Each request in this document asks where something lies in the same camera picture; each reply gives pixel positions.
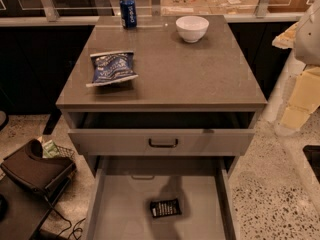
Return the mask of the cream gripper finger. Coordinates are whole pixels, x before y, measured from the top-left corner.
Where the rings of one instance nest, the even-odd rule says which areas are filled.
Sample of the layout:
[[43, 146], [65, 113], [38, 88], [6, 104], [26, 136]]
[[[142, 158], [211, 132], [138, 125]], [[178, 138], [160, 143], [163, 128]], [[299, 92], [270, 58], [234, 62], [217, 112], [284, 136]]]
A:
[[299, 130], [309, 119], [310, 115], [296, 107], [285, 108], [280, 124], [286, 128]]
[[289, 104], [308, 114], [320, 106], [320, 67], [309, 67], [296, 78]]

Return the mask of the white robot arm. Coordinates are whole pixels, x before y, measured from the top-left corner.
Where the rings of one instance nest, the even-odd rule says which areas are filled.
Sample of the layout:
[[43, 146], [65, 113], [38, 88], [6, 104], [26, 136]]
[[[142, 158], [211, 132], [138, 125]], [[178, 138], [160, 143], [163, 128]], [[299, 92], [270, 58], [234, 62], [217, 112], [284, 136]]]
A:
[[278, 35], [272, 45], [292, 48], [306, 67], [295, 81], [280, 124], [298, 130], [320, 106], [320, 0], [315, 0], [300, 20]]

